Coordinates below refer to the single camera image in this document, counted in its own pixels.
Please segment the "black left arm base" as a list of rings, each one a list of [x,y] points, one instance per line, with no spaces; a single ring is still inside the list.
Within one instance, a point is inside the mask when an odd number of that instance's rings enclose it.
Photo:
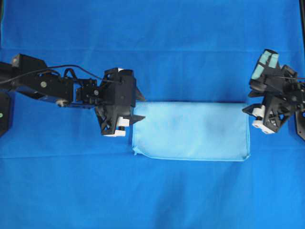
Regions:
[[[6,92],[0,93],[0,136],[2,137],[11,125],[12,99]]]

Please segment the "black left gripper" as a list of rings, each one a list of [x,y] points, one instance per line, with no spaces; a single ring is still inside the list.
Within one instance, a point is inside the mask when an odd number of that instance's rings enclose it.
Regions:
[[[125,128],[145,118],[133,114],[135,100],[146,101],[136,86],[133,70],[113,68],[104,72],[95,112],[103,136],[125,136]]]

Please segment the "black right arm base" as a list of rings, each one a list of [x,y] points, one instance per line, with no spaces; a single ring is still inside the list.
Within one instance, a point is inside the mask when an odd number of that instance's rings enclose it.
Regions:
[[[297,135],[305,140],[305,112],[297,111],[295,113],[295,125]]]

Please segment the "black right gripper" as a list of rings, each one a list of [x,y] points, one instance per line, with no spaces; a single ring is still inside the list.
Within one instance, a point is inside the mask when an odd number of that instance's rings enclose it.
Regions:
[[[251,88],[248,97],[262,97],[260,104],[242,109],[255,120],[252,125],[265,134],[277,133],[283,124],[297,111],[301,110],[301,82],[298,73],[288,65],[281,67],[281,74],[275,87],[261,85]]]

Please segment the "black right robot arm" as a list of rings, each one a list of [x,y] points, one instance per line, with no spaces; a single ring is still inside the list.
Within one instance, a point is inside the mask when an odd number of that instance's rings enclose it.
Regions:
[[[305,83],[289,66],[263,67],[257,65],[249,82],[249,97],[262,97],[260,104],[242,109],[255,117],[252,125],[265,134],[277,133],[290,117],[295,117],[296,133],[305,138]]]

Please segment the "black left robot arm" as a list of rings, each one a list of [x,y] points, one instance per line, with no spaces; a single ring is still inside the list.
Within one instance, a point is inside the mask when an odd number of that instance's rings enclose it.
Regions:
[[[125,136],[125,128],[145,117],[134,114],[136,101],[145,98],[137,87],[133,70],[111,68],[103,77],[90,74],[89,79],[76,76],[76,65],[47,66],[45,61],[17,54],[11,63],[0,64],[0,134],[10,129],[13,99],[10,92],[58,107],[94,109],[101,134]]]

